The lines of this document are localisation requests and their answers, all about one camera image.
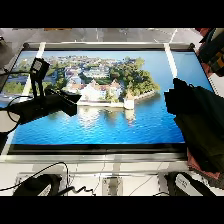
screen bezel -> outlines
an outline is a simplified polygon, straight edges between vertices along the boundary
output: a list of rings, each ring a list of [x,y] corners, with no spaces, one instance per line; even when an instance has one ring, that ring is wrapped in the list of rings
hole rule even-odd
[[[27,43],[28,48],[21,49],[15,56],[11,69],[15,65],[20,53],[23,51],[38,51],[40,43]],[[171,51],[194,52],[189,45],[182,43],[169,44]],[[165,44],[160,43],[46,43],[44,51],[165,51]],[[0,79],[0,91],[4,84]],[[12,144],[7,155],[104,155],[104,154],[156,154],[156,153],[184,153],[186,155],[185,143],[170,144],[74,144],[74,145],[22,145]]]

flat screen monitor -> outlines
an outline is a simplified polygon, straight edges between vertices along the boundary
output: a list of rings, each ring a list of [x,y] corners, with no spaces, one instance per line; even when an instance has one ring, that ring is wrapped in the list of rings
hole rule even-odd
[[[178,78],[213,91],[194,52],[171,53]],[[36,55],[22,51],[13,70],[29,71]],[[42,58],[50,63],[43,87],[81,94],[78,113],[57,112],[20,125],[11,142],[14,152],[60,149],[63,154],[63,149],[75,153],[102,145],[122,150],[184,143],[166,109],[164,92],[173,88],[174,77],[164,50],[46,50]],[[27,77],[8,77],[0,107],[23,93]]]

television screen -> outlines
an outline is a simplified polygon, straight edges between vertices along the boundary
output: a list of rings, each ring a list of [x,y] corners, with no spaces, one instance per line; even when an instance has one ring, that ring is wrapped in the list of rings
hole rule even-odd
[[[27,70],[37,51],[22,51],[13,70]],[[178,78],[212,90],[194,52],[173,52]],[[184,142],[164,91],[173,88],[165,51],[45,51],[44,88],[81,94],[78,113],[57,112],[20,125],[12,144],[159,144]],[[10,75],[4,107],[22,94],[27,74]]]

blue water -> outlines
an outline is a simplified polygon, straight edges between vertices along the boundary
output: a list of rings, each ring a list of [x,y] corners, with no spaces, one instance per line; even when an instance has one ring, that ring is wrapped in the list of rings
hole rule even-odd
[[[173,76],[165,52],[63,51],[54,53],[57,56],[85,55],[120,60],[126,56],[141,57],[145,60],[142,69],[148,70],[154,81],[160,85],[160,94],[139,101],[134,111],[78,107],[78,114],[73,117],[63,112],[55,113],[19,126],[12,144],[155,144],[184,141],[173,121],[174,116],[168,114],[166,110],[163,93],[173,88]],[[194,53],[172,53],[180,79],[212,90]],[[44,57],[51,55],[53,52],[44,53]]]

floor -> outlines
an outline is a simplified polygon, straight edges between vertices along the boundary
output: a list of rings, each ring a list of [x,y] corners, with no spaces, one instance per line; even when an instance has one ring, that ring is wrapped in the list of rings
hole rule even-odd
[[[200,46],[200,34],[191,28],[73,28],[64,31],[44,31],[38,29],[13,29],[0,28],[0,36],[3,36],[9,48],[0,54],[1,62],[7,65],[24,42],[155,42],[155,43],[194,43],[196,48]],[[33,164],[6,164],[0,163],[0,188],[15,184],[18,172],[35,173],[47,165]],[[159,192],[157,175],[151,175],[162,170],[187,170],[185,162],[178,163],[130,163],[120,164],[119,170],[130,171],[123,177],[123,195],[153,195]],[[70,172],[76,173],[73,185],[78,189],[83,185],[93,188],[97,195],[102,195],[102,180],[114,171],[114,164],[70,164]],[[215,189],[217,195],[223,195],[223,191]],[[2,191],[0,195],[12,195],[11,191]]]

